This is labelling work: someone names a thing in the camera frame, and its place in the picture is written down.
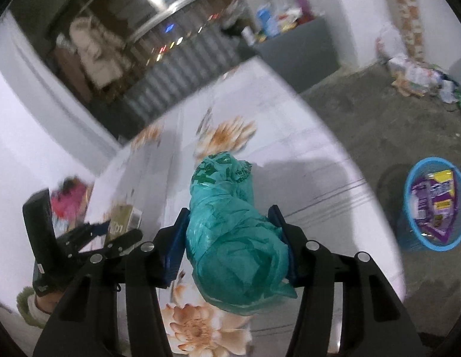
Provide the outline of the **person's left hand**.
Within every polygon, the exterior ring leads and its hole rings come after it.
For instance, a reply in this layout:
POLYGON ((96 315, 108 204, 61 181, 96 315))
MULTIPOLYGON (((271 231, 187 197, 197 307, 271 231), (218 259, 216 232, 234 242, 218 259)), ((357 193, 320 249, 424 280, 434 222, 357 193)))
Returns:
POLYGON ((50 292, 43 296, 35 295, 35 305, 41 312, 52 314, 63 295, 62 291, 50 292))

